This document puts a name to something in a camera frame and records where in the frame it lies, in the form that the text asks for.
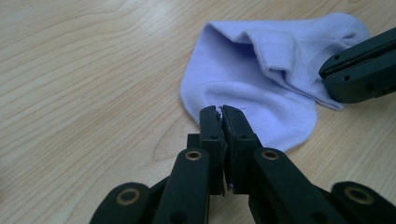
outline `sock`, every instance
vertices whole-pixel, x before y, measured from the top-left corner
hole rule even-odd
[[[209,105],[241,109],[262,145],[285,151],[313,132],[316,103],[340,110],[318,74],[323,63],[367,39],[345,13],[300,21],[212,21],[202,31],[180,86],[189,114]]]

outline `brass screw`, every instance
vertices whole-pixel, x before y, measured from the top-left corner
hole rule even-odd
[[[119,205],[130,205],[137,202],[139,198],[140,191],[138,189],[128,188],[119,193],[119,195],[117,196],[117,203]]]
[[[187,160],[198,161],[203,157],[202,153],[199,151],[189,151],[186,153]]]
[[[279,159],[279,155],[273,150],[264,150],[262,152],[262,156],[270,161],[276,161],[277,159]]]
[[[368,205],[368,204],[372,204],[375,200],[373,196],[370,193],[368,193],[366,190],[352,186],[346,187],[344,189],[344,193],[350,200],[356,203]]]

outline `wooden surface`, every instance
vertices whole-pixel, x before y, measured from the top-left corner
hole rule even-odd
[[[294,20],[344,11],[372,35],[396,1],[0,3],[0,223],[88,223],[117,185],[169,175],[188,133],[179,85],[211,20]],[[288,152],[316,185],[352,180],[396,203],[395,94],[341,112],[318,105]],[[246,196],[212,197],[210,223],[253,223]]]

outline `screw hole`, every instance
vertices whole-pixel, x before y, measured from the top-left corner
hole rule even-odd
[[[198,161],[202,158],[202,153],[199,151],[189,151],[186,153],[187,160]]]
[[[350,200],[356,203],[372,204],[374,202],[373,196],[364,189],[346,187],[344,193]]]
[[[270,161],[275,161],[277,159],[279,159],[279,155],[271,150],[265,150],[264,152],[262,152],[262,156]]]
[[[176,211],[171,215],[171,222],[185,223],[187,221],[187,213],[185,211]]]
[[[119,205],[130,205],[139,200],[140,191],[138,189],[129,188],[119,193],[117,203]]]

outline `table surface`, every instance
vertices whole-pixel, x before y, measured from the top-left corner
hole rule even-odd
[[[211,20],[296,20],[343,11],[372,35],[396,1],[16,1],[0,3],[0,222],[88,223],[117,185],[152,186],[199,127],[179,86]],[[287,154],[317,186],[362,183],[396,203],[394,94],[317,106]],[[211,197],[210,223],[253,223],[248,196]]]

